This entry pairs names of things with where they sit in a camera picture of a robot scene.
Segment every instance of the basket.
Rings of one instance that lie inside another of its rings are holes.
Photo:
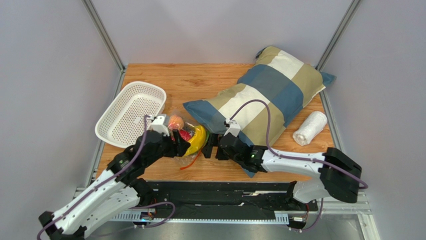
[[[144,116],[164,110],[166,92],[155,85],[134,81],[126,85],[96,123],[102,141],[119,148],[135,144],[144,133]]]

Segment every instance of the wooden tabletop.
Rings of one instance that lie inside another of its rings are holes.
[[[167,94],[163,113],[179,111],[184,119],[195,121],[184,109],[188,101],[215,97],[219,91],[236,84],[237,80],[252,67],[252,64],[129,64],[122,88],[134,81],[143,81],[164,89]],[[333,140],[328,125],[313,141],[306,146],[298,145],[292,138],[303,121],[313,111],[324,112],[320,96],[314,99],[294,118],[281,137],[272,146],[277,150],[317,153],[333,147]],[[105,144],[97,171],[97,176],[123,149]],[[219,161],[205,159],[201,154],[189,168],[182,167],[171,158],[161,158],[141,176],[145,180],[155,181],[220,181],[220,182],[292,182],[306,181],[307,176],[287,172],[259,172],[253,178],[247,176],[242,168],[232,160]]]

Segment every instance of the striped pillow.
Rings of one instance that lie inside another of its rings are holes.
[[[269,143],[273,144],[295,116],[315,95],[335,80],[274,46],[260,51],[256,64],[235,86],[210,99],[189,101],[185,109],[210,132],[223,134],[224,121],[247,101],[260,99],[271,111]],[[234,118],[241,126],[239,138],[248,145],[265,145],[268,114],[260,102],[252,102]]]

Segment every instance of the towel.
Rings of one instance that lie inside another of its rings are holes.
[[[293,133],[293,139],[300,146],[308,145],[324,129],[326,124],[326,115],[320,111],[314,111],[306,118],[299,129]]]

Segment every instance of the basket rim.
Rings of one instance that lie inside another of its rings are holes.
[[[134,86],[134,85],[145,85],[145,86],[149,86],[149,87],[152,87],[152,88],[154,88],[154,89],[157,89],[157,90],[160,90],[160,92],[162,92],[162,94],[164,95],[164,100],[161,102],[161,105],[160,105],[160,107],[158,108],[158,110],[157,110],[157,112],[156,112],[156,114],[155,115],[158,115],[158,114],[160,114],[160,111],[161,111],[161,109],[163,108],[163,106],[164,106],[164,104],[166,103],[166,99],[167,99],[167,94],[166,94],[166,91],[164,91],[164,89],[162,89],[161,87],[159,87],[159,86],[157,86],[157,85],[154,85],[154,84],[152,84],[152,83],[148,83],[148,82],[144,82],[144,81],[132,81],[132,82],[129,82],[126,86],[124,86],[123,87],[123,89],[117,94],[117,96],[115,96],[115,98],[114,98],[114,100],[112,100],[112,102],[109,104],[109,106],[106,108],[106,110],[103,112],[103,114],[102,114],[102,116],[99,118],[99,120],[97,121],[97,123],[96,123],[96,125],[95,125],[95,127],[94,127],[94,133],[96,134],[96,136],[100,139],[100,140],[102,140],[102,141],[104,141],[105,143],[107,143],[107,144],[111,144],[111,145],[113,145],[113,146],[115,146],[115,147],[118,147],[118,148],[122,148],[122,149],[125,149],[125,148],[127,148],[127,145],[123,145],[123,144],[119,144],[119,143],[116,143],[116,142],[114,142],[114,141],[111,141],[111,140],[109,140],[108,138],[106,138],[106,137],[104,137],[104,136],[102,136],[100,133],[99,133],[99,131],[98,131],[98,129],[99,129],[99,127],[100,127],[100,124],[101,124],[101,122],[104,120],[104,118],[106,118],[106,116],[107,116],[107,114],[110,112],[110,110],[111,110],[111,108],[113,107],[113,105],[115,105],[115,103],[116,102],[118,102],[118,100],[121,98],[121,96],[129,89],[129,88],[131,88],[132,86]]]

